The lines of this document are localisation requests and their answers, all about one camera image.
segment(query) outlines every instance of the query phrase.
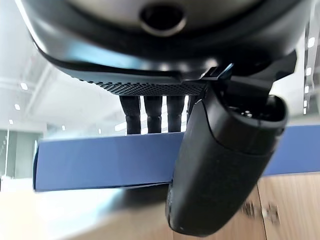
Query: wooden cabinet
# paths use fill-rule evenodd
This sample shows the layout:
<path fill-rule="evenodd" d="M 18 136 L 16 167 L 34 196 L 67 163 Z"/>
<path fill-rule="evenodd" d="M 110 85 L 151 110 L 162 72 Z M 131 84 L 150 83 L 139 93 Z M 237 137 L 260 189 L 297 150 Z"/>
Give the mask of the wooden cabinet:
<path fill-rule="evenodd" d="M 264 219 L 267 240 L 320 240 L 320 173 L 264 177 L 258 190 L 279 216 L 279 224 Z"/>
<path fill-rule="evenodd" d="M 252 202 L 260 208 L 258 189 L 255 187 L 249 197 L 248 202 Z M 173 233 L 174 240 L 265 240 L 265 228 L 262 217 L 252 218 L 238 211 L 233 218 L 217 233 L 205 238 L 186 236 Z"/>
<path fill-rule="evenodd" d="M 320 240 L 320 173 L 263 177 L 246 203 L 254 217 L 239 211 L 211 236 L 173 233 L 173 239 Z"/>

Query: perforated grille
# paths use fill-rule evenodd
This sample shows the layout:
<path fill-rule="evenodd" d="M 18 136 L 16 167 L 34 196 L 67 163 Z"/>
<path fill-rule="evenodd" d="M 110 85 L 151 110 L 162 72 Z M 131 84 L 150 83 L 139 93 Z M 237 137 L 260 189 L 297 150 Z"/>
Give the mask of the perforated grille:
<path fill-rule="evenodd" d="M 95 83 L 109 92 L 122 96 L 181 96 L 198 95 L 204 83 L 149 84 L 149 83 Z"/>

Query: blue box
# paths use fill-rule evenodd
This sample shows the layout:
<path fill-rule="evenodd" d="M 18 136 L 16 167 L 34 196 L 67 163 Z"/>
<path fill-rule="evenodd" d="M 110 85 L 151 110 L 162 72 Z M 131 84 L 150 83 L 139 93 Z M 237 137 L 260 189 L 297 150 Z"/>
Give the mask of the blue box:
<path fill-rule="evenodd" d="M 37 192 L 142 187 L 171 181 L 183 133 L 41 141 Z M 264 175 L 320 171 L 320 126 L 288 127 Z"/>

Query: wooden surface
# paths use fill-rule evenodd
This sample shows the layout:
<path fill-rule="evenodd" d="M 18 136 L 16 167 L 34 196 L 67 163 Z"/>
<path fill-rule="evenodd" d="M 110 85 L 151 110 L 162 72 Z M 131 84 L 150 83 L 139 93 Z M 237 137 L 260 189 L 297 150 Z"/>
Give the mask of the wooden surface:
<path fill-rule="evenodd" d="M 261 205 L 277 205 L 280 219 L 264 220 L 268 240 L 320 240 L 320 174 L 292 174 L 262 178 Z"/>
<path fill-rule="evenodd" d="M 252 201 L 260 208 L 257 187 L 253 189 L 247 201 Z M 174 240 L 265 240 L 266 234 L 261 217 L 249 218 L 242 212 L 237 212 L 233 218 L 217 233 L 205 238 L 186 236 L 173 233 Z"/>
<path fill-rule="evenodd" d="M 48 239 L 32 191 L 0 192 L 0 239 Z"/>
<path fill-rule="evenodd" d="M 165 203 L 111 215 L 69 240 L 173 240 Z"/>

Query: black plastic cover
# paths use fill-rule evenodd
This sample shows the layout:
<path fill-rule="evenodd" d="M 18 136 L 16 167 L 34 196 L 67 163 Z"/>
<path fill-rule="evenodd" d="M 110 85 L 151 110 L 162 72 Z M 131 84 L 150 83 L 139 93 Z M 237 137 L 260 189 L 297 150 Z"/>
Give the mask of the black plastic cover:
<path fill-rule="evenodd" d="M 68 1 L 17 3 L 38 48 L 61 69 L 74 64 L 84 72 L 97 65 L 113 68 L 106 72 L 136 70 L 140 75 L 174 71 L 184 80 L 200 79 L 223 64 L 251 68 L 281 59 L 296 47 L 311 8 L 311 0 L 265 0 L 226 24 L 162 38 L 101 24 Z"/>
<path fill-rule="evenodd" d="M 282 112 L 260 120 L 230 111 L 211 97 L 193 107 L 166 203 L 170 227 L 199 237 L 215 233 L 237 212 L 263 173 L 287 121 L 280 98 L 273 103 L 279 105 L 274 110 Z"/>

